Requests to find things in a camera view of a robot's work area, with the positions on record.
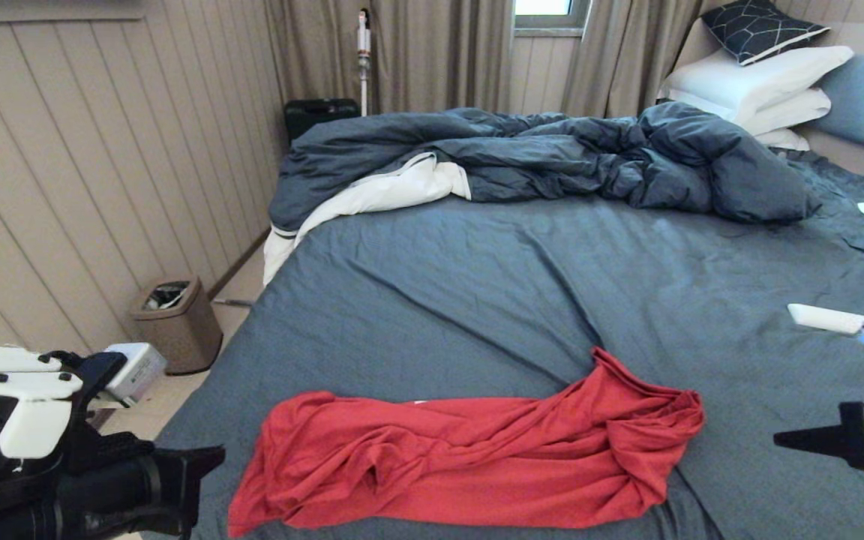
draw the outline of black suitcase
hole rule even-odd
[[[353,99],[299,99],[285,103],[285,131],[289,144],[316,124],[355,119],[362,110]]]

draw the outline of red cloth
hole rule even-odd
[[[229,535],[369,516],[591,527],[641,516],[702,428],[699,395],[596,369],[544,400],[386,403],[309,392],[279,403],[229,507]]]

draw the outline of curtain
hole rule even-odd
[[[370,113],[507,112],[513,0],[267,0],[285,100],[359,100],[358,11],[373,33]]]
[[[633,116],[656,101],[686,34],[722,0],[593,0],[562,111]]]

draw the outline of black patterned pillow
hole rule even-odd
[[[821,24],[789,17],[768,0],[739,0],[702,15],[716,40],[729,51],[738,65],[809,45],[829,30]]]

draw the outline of bed sheet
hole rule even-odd
[[[772,444],[864,400],[863,346],[785,310],[864,313],[864,178],[793,156],[823,206],[788,226],[591,197],[451,198],[315,229],[158,438],[226,446],[193,538],[224,537],[260,423],[295,393],[546,397],[593,369],[597,344],[649,383],[703,396],[705,430],[645,516],[585,530],[270,523],[249,538],[864,538],[864,472]]]

